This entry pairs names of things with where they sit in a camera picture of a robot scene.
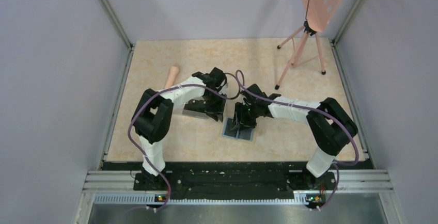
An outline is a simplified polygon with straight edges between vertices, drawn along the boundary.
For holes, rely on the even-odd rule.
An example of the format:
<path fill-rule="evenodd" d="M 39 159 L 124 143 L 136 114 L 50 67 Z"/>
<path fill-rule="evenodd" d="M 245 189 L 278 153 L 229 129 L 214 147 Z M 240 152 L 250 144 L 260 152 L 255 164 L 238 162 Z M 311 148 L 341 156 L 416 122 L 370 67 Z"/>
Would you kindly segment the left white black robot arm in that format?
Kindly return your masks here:
<path fill-rule="evenodd" d="M 146 183 L 152 189 L 165 185 L 163 142 L 170 129 L 174 109 L 189 105 L 191 112 L 222 122 L 227 83 L 226 74 L 213 68 L 209 73 L 195 72 L 182 83 L 167 89 L 155 91 L 149 88 L 144 91 L 128 129 L 134 129 L 140 139 L 137 148 L 144 157 Z"/>

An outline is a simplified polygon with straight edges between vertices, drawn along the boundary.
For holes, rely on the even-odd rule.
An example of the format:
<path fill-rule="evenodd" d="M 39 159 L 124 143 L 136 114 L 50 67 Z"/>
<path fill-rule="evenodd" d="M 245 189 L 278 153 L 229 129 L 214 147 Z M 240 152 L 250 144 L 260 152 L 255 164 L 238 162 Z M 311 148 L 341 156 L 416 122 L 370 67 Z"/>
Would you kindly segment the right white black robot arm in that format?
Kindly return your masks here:
<path fill-rule="evenodd" d="M 323 183 L 323 175 L 341 150 L 358 134 L 355 122 L 333 98 L 305 102 L 277 93 L 266 95 L 256 84 L 244 89 L 241 94 L 243 102 L 235 104 L 233 118 L 225 128 L 228 132 L 253 130 L 260 117 L 288 119 L 309 125 L 317 144 L 303 174 L 303 183 L 310 189 L 316 189 Z"/>

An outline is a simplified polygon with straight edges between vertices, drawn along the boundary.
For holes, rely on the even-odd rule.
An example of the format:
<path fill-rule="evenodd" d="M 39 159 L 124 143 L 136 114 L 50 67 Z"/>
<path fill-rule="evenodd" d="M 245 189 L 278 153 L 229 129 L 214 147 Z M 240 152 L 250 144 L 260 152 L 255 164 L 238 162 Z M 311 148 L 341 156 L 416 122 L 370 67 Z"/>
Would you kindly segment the clear plastic card box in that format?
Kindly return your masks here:
<path fill-rule="evenodd" d="M 174 109 L 181 108 L 182 114 L 196 118 L 211 118 L 222 122 L 227 100 L 226 79 L 201 79 L 191 76 L 170 92 Z"/>

